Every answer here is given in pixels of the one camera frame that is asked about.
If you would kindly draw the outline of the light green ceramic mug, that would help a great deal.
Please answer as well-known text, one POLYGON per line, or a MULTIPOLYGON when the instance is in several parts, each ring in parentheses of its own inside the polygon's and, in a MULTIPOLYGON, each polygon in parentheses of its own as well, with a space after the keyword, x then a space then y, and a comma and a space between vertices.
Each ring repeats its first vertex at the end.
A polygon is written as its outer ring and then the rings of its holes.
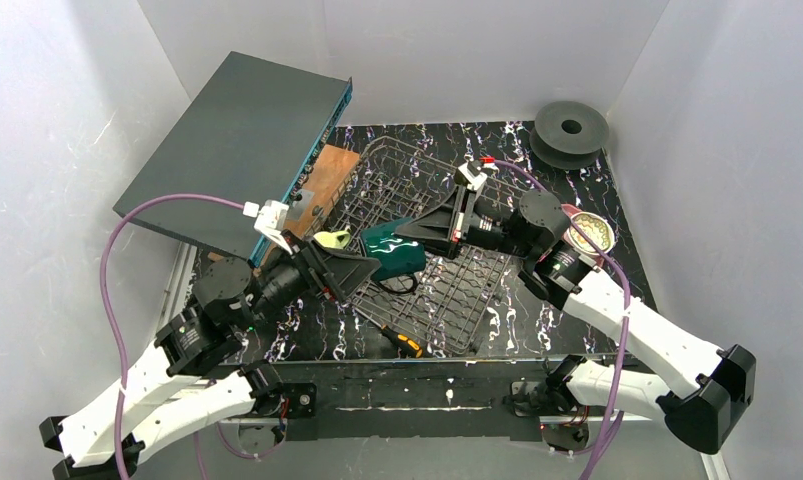
POLYGON ((351 243, 351 233, 347 230, 318 231, 313 239, 326 249, 344 250, 351 243))

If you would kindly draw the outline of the dark green glossy mug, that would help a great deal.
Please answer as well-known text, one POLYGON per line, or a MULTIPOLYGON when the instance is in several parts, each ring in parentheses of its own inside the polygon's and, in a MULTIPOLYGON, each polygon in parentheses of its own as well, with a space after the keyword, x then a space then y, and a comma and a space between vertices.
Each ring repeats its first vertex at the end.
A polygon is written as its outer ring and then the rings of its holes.
POLYGON ((411 217, 402 217, 366 228, 360 233, 365 255, 377 259, 381 264, 371 276, 371 281, 391 295, 413 293, 419 285, 416 274, 423 271, 427 264, 425 250, 420 243, 395 233, 397 227, 411 220, 411 217), (385 284, 388 280, 400 278, 409 278, 411 284, 400 289, 385 284))

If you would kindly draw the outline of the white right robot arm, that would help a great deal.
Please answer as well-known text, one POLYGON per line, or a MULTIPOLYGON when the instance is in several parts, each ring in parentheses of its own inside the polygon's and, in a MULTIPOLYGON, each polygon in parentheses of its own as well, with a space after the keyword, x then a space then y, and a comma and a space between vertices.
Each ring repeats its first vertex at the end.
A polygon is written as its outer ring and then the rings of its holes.
POLYGON ((465 187, 395 230, 424 249, 455 258, 464 245, 522 259, 519 279, 537 298, 582 320, 642 361, 649 373, 604 367, 573 357, 546 380, 545 399, 602 405, 658 420, 681 442, 705 454, 720 451, 754 397, 757 360, 740 344, 702 340, 625 292, 563 237, 571 220, 560 200, 525 192, 505 217, 484 209, 465 187))

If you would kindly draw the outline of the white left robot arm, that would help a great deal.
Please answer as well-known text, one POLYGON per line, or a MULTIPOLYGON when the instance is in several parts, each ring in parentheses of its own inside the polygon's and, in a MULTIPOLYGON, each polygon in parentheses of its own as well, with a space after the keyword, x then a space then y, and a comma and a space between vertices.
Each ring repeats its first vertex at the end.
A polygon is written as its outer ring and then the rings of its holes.
POLYGON ((379 267, 375 258, 325 248, 285 232, 289 255, 255 274, 238 258, 212 263, 185 308, 166 323, 119 379, 75 414, 40 426, 62 453, 56 479, 123 479, 158 450, 212 423, 288 402, 286 383, 266 361, 224 366, 239 335, 300 297, 345 300, 379 267))

